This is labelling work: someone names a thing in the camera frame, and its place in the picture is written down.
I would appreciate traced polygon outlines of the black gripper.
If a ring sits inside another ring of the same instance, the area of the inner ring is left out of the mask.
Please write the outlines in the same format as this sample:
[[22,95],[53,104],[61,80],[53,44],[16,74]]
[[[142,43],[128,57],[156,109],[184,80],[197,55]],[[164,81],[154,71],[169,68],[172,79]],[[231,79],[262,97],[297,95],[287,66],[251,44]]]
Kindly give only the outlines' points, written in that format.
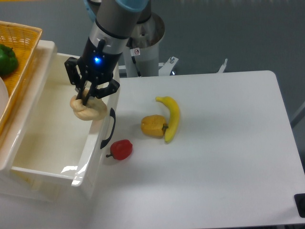
[[[70,57],[64,63],[70,83],[78,92],[76,100],[82,100],[84,106],[87,105],[90,97],[104,98],[116,93],[120,87],[113,78],[113,70],[120,56],[105,53],[103,51],[105,47],[105,38],[102,38],[97,45],[88,39],[82,56],[78,59]],[[87,82],[91,82],[89,88],[85,87]]]

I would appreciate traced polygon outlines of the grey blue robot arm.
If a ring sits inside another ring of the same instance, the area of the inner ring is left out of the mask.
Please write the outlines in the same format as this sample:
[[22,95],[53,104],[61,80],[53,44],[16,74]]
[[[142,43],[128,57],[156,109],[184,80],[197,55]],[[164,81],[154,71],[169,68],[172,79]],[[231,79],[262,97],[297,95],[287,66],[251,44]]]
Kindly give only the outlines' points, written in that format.
[[120,87],[113,70],[149,0],[103,0],[79,59],[70,57],[65,68],[77,99],[86,105],[89,98],[101,99]]

